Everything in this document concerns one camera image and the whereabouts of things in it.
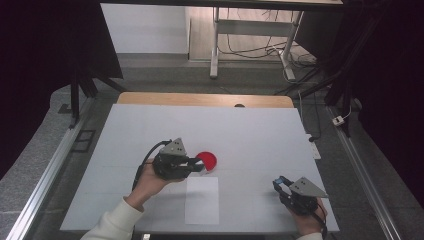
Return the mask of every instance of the wooden board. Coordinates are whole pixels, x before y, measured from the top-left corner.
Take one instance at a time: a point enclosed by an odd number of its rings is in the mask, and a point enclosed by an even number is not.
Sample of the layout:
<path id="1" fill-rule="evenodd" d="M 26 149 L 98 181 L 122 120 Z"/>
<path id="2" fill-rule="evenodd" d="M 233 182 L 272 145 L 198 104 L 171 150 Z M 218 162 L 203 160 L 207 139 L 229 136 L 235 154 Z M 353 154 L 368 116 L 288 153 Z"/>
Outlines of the wooden board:
<path id="1" fill-rule="evenodd" d="M 191 93 L 147 93 L 125 92 L 119 96 L 119 104 L 234 107 L 243 104 L 254 108 L 293 108 L 287 96 L 191 94 Z"/>

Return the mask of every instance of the aluminum rail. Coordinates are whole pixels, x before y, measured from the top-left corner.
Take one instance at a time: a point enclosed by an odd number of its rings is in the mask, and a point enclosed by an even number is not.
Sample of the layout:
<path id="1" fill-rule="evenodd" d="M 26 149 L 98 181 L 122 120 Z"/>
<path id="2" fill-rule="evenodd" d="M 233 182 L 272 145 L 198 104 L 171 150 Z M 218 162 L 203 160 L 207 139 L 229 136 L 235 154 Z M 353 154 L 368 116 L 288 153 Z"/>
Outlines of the aluminum rail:
<path id="1" fill-rule="evenodd" d="M 28 233 L 37 213 L 44 201 L 50 187 L 53 185 L 54 180 L 59 173 L 69 151 L 71 150 L 72 144 L 74 143 L 81 127 L 84 125 L 88 118 L 91 107 L 94 103 L 94 99 L 88 98 L 81 109 L 80 120 L 73 129 L 68 129 L 63 136 L 62 141 L 57 147 L 52 159 L 47 165 L 46 170 L 40 178 L 37 186 L 32 192 L 25 204 L 21 214 L 13 225 L 12 230 L 7 236 L 6 240 L 21 240 L 24 239 Z"/>
<path id="2" fill-rule="evenodd" d="M 334 112 L 334 109 L 332 110 L 330 107 L 327 107 L 327 113 L 331 119 L 337 117 Z M 370 174 L 368 173 L 352 140 L 346 137 L 341 128 L 336 127 L 336 132 L 343 144 L 343 147 L 346 150 L 346 153 L 349 156 L 350 163 L 352 164 L 356 176 L 358 177 L 358 180 L 361 183 L 362 188 L 364 189 L 365 195 L 367 196 L 368 201 L 370 202 L 372 208 L 376 213 L 377 219 L 380 222 L 381 228 L 384 234 L 386 235 L 386 238 L 389 240 L 401 240 L 402 238 L 386 207 L 386 204 L 381 199 L 370 177 Z"/>
<path id="3" fill-rule="evenodd" d="M 109 4 L 137 4 L 137 5 L 166 5 L 166 6 L 192 6 L 192 7 L 222 7 L 222 8 L 250 8 L 293 11 L 319 11 L 319 12 L 346 12 L 361 9 L 375 8 L 376 5 L 314 3 L 275 0 L 99 0 L 99 3 Z"/>

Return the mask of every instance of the cable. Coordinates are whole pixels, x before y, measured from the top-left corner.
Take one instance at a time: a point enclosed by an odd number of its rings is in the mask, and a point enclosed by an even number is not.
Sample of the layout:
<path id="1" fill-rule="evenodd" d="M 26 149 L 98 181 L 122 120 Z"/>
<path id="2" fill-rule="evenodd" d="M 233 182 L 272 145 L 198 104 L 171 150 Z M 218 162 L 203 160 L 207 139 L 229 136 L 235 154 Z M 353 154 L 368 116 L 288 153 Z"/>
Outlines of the cable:
<path id="1" fill-rule="evenodd" d="M 321 211 L 322 211 L 322 213 L 323 213 L 323 215 L 324 215 L 324 223 L 325 223 L 325 224 L 327 224 L 327 216 L 325 215 L 325 211 L 324 211 L 324 209 L 321 207 L 321 205 L 320 205 L 320 204 L 318 204 L 318 207 L 321 209 Z"/>
<path id="2" fill-rule="evenodd" d="M 277 10 L 277 14 L 275 15 L 275 19 L 274 19 L 274 22 L 277 22 L 277 17 L 278 17 L 278 12 L 279 12 L 280 10 Z M 269 39 L 268 39 L 268 43 L 266 44 L 266 46 L 268 47 L 269 46 L 269 43 L 271 42 L 271 38 L 272 38 L 272 36 L 270 36 L 269 37 Z"/>
<path id="3" fill-rule="evenodd" d="M 228 48 L 230 49 L 231 52 L 224 52 L 218 46 L 218 50 L 219 50 L 220 53 L 222 53 L 222 54 L 232 54 L 232 55 L 237 55 L 237 56 L 245 57 L 245 58 L 263 58 L 263 57 L 267 57 L 267 56 L 271 55 L 273 52 L 275 52 L 274 49 L 267 49 L 267 48 L 271 48 L 270 46 L 255 48 L 255 49 L 251 49 L 251 50 L 234 51 L 233 49 L 231 49 L 230 38 L 229 38 L 228 34 L 227 34 L 227 43 L 228 43 Z M 278 45 L 282 45 L 282 44 L 285 44 L 285 42 L 274 44 L 274 46 L 278 46 Z M 246 56 L 246 55 L 240 54 L 240 53 L 245 53 L 245 52 L 254 52 L 254 51 L 261 50 L 261 49 L 265 49 L 267 51 L 267 53 L 265 55 L 261 55 L 261 56 Z"/>
<path id="4" fill-rule="evenodd" d="M 343 119 L 349 117 L 350 113 L 352 112 L 352 105 L 349 106 L 349 113 L 343 117 Z"/>
<path id="5" fill-rule="evenodd" d="M 305 74 L 305 76 L 303 76 L 301 79 L 299 79 L 296 83 L 295 82 L 292 83 L 292 84 L 295 84 L 295 85 L 290 85 L 290 86 L 288 86 L 288 87 L 286 87 L 286 88 L 284 88 L 282 90 L 279 90 L 279 91 L 275 92 L 273 95 L 276 96 L 276 95 L 278 95 L 278 94 L 280 94 L 282 92 L 285 92 L 285 95 L 287 95 L 287 93 L 289 93 L 292 90 L 292 88 L 295 88 L 295 87 L 297 87 L 297 86 L 299 86 L 301 84 L 304 84 L 302 82 L 308 81 L 313 76 L 315 76 L 316 74 L 318 74 L 319 71 L 320 71 L 319 68 L 314 68 L 314 69 L 310 70 L 308 73 Z"/>
<path id="6" fill-rule="evenodd" d="M 238 10 L 240 10 L 240 8 L 237 8 L 237 16 L 239 16 L 239 19 L 241 20 L 240 14 L 238 13 Z"/>
<path id="7" fill-rule="evenodd" d="M 299 104 L 300 104 L 300 120 L 302 121 L 302 125 L 303 127 L 305 127 L 305 125 L 303 124 L 303 109 L 302 109 L 302 96 L 300 96 L 300 90 L 297 91 L 297 93 L 299 94 Z"/>
<path id="8" fill-rule="evenodd" d="M 317 114 L 317 122 L 318 122 L 318 137 L 314 137 L 314 140 L 320 139 L 321 138 L 321 120 L 319 118 L 319 113 L 318 113 L 318 106 L 317 106 L 317 96 L 314 92 L 314 106 L 315 106 L 315 113 Z"/>
<path id="9" fill-rule="evenodd" d="M 321 225 L 321 227 L 322 227 L 322 232 L 321 232 L 321 234 L 322 234 L 322 239 L 325 239 L 325 237 L 327 237 L 327 232 L 328 232 L 328 229 L 327 229 L 327 224 L 316 214 L 316 213 L 314 213 L 314 212 L 311 212 L 311 215 L 312 215 L 312 217 L 313 218 L 315 218 L 315 220 L 317 220 L 318 222 L 319 222 L 319 224 Z"/>
<path id="10" fill-rule="evenodd" d="M 168 144 L 170 144 L 171 142 L 172 142 L 172 140 L 169 140 L 169 141 L 162 141 L 162 142 L 160 142 L 160 143 L 157 143 L 154 147 L 152 147 L 152 149 L 150 149 L 150 151 L 149 151 L 149 152 L 147 153 L 147 155 L 144 157 L 143 162 L 141 163 L 141 165 L 140 165 L 140 166 L 138 166 L 137 173 L 135 174 L 135 177 L 134 177 L 134 182 L 133 182 L 132 190 L 134 190 L 134 188 L 137 186 L 138 179 L 140 179 L 141 172 L 143 171 L 144 165 L 146 164 L 147 159 L 149 159 L 150 154 L 152 154 L 152 152 L 153 152 L 153 151 L 155 151 L 155 150 L 156 150 L 156 148 L 158 148 L 160 145 L 168 145 Z"/>
<path id="11" fill-rule="evenodd" d="M 233 94 L 230 90 L 228 90 L 228 89 L 227 89 L 227 88 L 225 88 L 225 87 L 218 86 L 218 88 L 219 88 L 219 89 L 224 90 L 225 92 L 227 92 L 227 93 L 229 93 L 229 94 Z"/>

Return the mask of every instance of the white shirt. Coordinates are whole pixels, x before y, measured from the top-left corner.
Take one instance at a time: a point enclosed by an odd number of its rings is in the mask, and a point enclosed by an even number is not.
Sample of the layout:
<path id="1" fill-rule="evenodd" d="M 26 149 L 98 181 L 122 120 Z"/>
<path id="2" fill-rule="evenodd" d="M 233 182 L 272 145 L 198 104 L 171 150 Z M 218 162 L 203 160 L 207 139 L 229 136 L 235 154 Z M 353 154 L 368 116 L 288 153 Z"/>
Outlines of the white shirt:
<path id="1" fill-rule="evenodd" d="M 135 223 L 143 213 L 128 205 L 124 199 L 111 212 L 106 212 L 97 225 L 81 240 L 130 240 Z M 321 233 L 312 233 L 297 240 L 322 240 Z"/>

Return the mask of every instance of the white table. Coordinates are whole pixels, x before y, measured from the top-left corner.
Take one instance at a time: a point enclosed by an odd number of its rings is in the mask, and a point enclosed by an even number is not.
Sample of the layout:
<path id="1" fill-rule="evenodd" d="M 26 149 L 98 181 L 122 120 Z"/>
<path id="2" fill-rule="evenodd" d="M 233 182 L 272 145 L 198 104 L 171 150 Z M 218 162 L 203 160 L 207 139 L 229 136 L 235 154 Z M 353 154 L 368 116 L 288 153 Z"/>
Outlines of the white table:
<path id="1" fill-rule="evenodd" d="M 183 139 L 188 156 L 218 158 L 219 224 L 186 224 L 187 181 L 168 185 L 145 204 L 144 233 L 279 234 L 296 231 L 272 181 L 306 176 L 323 187 L 296 109 L 114 105 L 61 230 L 87 231 L 127 195 L 153 145 Z M 338 231 L 324 200 L 329 231 Z"/>

